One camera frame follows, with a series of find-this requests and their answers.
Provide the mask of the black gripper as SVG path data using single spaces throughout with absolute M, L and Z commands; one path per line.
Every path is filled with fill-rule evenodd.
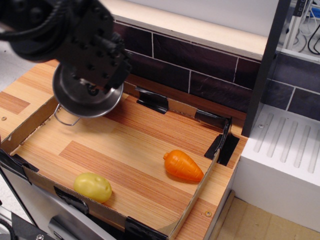
M 85 0 L 73 15 L 58 60 L 72 74 L 100 88 L 119 88 L 131 73 L 131 54 L 114 32 L 110 12 L 98 0 Z

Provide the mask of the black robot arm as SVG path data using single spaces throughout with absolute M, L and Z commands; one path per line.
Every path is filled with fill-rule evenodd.
M 57 60 L 76 79 L 118 88 L 131 72 L 124 40 L 98 0 L 3 0 L 2 41 L 21 58 Z

